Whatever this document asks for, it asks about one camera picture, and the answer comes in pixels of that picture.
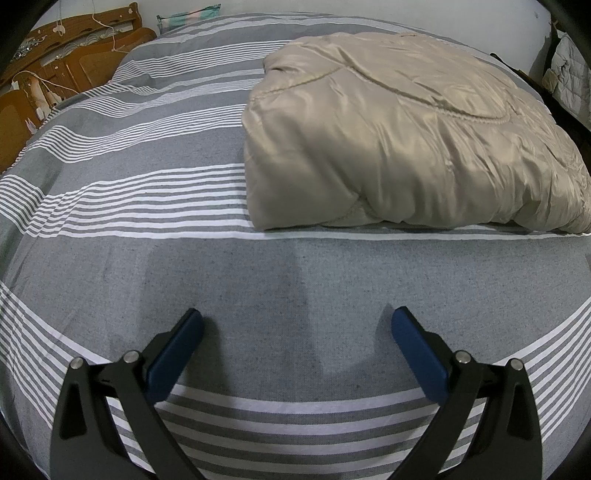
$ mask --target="blue gripper pad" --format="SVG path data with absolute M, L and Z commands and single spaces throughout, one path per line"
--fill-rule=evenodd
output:
M 392 314 L 392 336 L 425 396 L 443 405 L 449 395 L 449 371 L 431 347 L 430 340 L 434 336 L 438 337 L 439 342 L 444 345 L 444 350 L 449 350 L 447 345 L 439 335 L 426 332 L 406 307 L 400 307 Z
M 198 310 L 193 310 L 174 328 L 168 342 L 146 372 L 144 396 L 151 405 L 166 400 L 201 342 L 204 330 L 203 318 Z

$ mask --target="metal screw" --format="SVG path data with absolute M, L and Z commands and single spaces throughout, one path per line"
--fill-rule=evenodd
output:
M 472 357 L 468 352 L 465 352 L 464 350 L 459 350 L 456 352 L 456 360 L 461 364 L 467 364 L 470 362 L 470 360 L 472 360 Z
M 518 358 L 512 358 L 510 364 L 513 370 L 519 371 L 523 368 L 523 362 Z
M 84 365 L 84 359 L 81 356 L 77 356 L 74 360 L 70 362 L 70 366 L 74 370 L 78 370 L 82 365 Z
M 123 361 L 126 364 L 132 364 L 139 360 L 139 353 L 135 350 L 130 350 L 123 356 Z

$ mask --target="string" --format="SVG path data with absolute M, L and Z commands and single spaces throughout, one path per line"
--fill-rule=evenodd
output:
M 123 51 L 123 50 L 117 50 L 115 48 L 115 29 L 113 27 L 111 27 L 110 25 L 105 25 L 104 23 L 99 22 L 95 18 L 95 13 L 96 13 L 95 0 L 92 0 L 92 10 L 93 10 L 93 12 L 92 12 L 92 20 L 94 20 L 95 22 L 97 22 L 99 25 L 102 25 L 105 28 L 110 28 L 112 30 L 112 34 L 113 34 L 113 48 L 111 49 L 111 51 L 118 51 L 120 53 L 125 53 L 125 54 L 129 53 L 129 52 L 126 52 L 126 51 Z
M 61 0 L 60 0 L 60 5 L 59 5 L 59 18 L 56 20 L 56 29 L 57 29 L 57 32 L 60 34 L 60 37 L 61 37 L 63 35 L 62 30 L 65 30 L 64 24 L 61 21 Z
M 56 87 L 59 87 L 59 88 L 63 88 L 63 89 L 65 89 L 65 90 L 71 90 L 72 92 L 74 92 L 74 93 L 76 93 L 76 94 L 78 94 L 78 93 L 79 93 L 79 92 L 75 91 L 73 88 L 64 87 L 63 85 L 58 85 L 57 83 L 53 83 L 53 82 L 50 82 L 49 80 L 42 79 L 42 78 L 41 78 L 39 75 L 37 75 L 35 72 L 31 72 L 30 70 L 21 70 L 20 72 L 17 72 L 17 73 L 15 73 L 15 74 L 13 75 L 13 77 L 12 77 L 12 81 L 14 82 L 14 77 L 15 77 L 15 76 L 17 76 L 19 73 L 23 73 L 23 72 L 24 72 L 24 73 L 30 73 L 31 75 L 33 75 L 33 76 L 37 77 L 39 80 L 41 80 L 41 81 L 42 81 L 43 83 L 45 83 L 45 84 L 49 83 L 49 84 L 51 84 L 51 85 L 53 85 L 53 86 L 56 86 Z

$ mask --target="gray cloth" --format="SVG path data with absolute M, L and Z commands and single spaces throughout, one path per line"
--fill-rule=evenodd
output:
M 452 349 L 523 358 L 545 476 L 564 458 L 591 403 L 588 237 L 482 225 L 259 233 L 245 210 L 240 117 L 262 58 L 303 35 L 404 28 L 328 15 L 203 22 L 136 48 L 33 137 L 0 179 L 0 408 L 45 471 L 72 357 L 116 360 L 191 306 L 204 340 L 157 407 L 208 478 L 386 478 L 435 412 L 389 334 L 403 304 Z

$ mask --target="pillow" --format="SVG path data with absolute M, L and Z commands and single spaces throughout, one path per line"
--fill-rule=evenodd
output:
M 170 17 L 161 17 L 160 15 L 156 15 L 160 34 L 171 31 L 174 28 L 196 22 L 197 20 L 206 20 L 208 18 L 217 17 L 220 14 L 221 6 L 222 4 L 212 5 L 210 7 L 202 8 L 201 10 L 195 10 L 193 12 L 181 12 L 171 15 Z

